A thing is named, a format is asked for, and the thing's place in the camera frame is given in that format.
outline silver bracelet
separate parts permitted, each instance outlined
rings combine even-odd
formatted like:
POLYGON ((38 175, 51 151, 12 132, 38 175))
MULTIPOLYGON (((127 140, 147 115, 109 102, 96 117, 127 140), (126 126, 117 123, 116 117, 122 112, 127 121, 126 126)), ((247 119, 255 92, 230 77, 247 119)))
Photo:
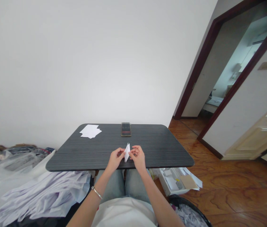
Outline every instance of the silver bracelet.
POLYGON ((102 196, 100 196, 100 194, 95 190, 95 187, 94 186, 92 186, 92 190, 95 191, 95 193, 100 197, 100 199, 103 199, 102 196))

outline table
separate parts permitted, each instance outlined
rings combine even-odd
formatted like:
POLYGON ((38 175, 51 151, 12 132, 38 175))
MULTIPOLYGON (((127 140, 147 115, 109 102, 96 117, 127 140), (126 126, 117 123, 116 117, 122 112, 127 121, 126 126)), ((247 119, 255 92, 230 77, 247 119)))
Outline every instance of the table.
MULTIPOLYGON (((80 125, 46 164, 48 171, 105 169, 110 154, 118 147, 140 145, 145 153, 146 168, 189 167, 193 158, 164 125, 131 125, 132 136, 121 136, 121 124, 94 124, 102 130, 95 138, 81 137, 80 125)), ((128 158, 118 169, 134 169, 128 158)))

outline smartphone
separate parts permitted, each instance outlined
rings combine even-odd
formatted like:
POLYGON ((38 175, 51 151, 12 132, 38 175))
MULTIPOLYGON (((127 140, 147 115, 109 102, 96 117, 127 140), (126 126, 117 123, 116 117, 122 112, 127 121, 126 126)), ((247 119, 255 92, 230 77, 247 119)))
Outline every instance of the smartphone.
POLYGON ((121 123, 121 136, 131 136, 131 127, 129 122, 121 123))

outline door panel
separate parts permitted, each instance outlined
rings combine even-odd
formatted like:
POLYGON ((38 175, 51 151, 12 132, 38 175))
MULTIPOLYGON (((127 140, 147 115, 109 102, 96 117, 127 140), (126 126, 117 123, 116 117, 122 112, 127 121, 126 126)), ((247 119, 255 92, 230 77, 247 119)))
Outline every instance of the door panel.
POLYGON ((223 159, 255 159, 267 149, 267 114, 225 153, 223 159))

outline hand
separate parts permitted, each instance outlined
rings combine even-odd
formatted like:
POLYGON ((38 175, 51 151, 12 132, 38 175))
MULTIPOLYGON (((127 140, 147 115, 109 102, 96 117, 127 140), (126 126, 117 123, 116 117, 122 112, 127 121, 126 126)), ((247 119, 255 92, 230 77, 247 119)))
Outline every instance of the hand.
POLYGON ((139 174, 143 174, 146 171, 145 165, 145 155, 141 146, 133 146, 133 149, 129 153, 130 159, 134 161, 134 166, 136 167, 139 174))
POLYGON ((124 158, 124 151, 124 148, 118 148, 111 153, 111 157, 109 158, 109 162, 106 167, 109 172, 113 173, 118 168, 122 158, 124 158))

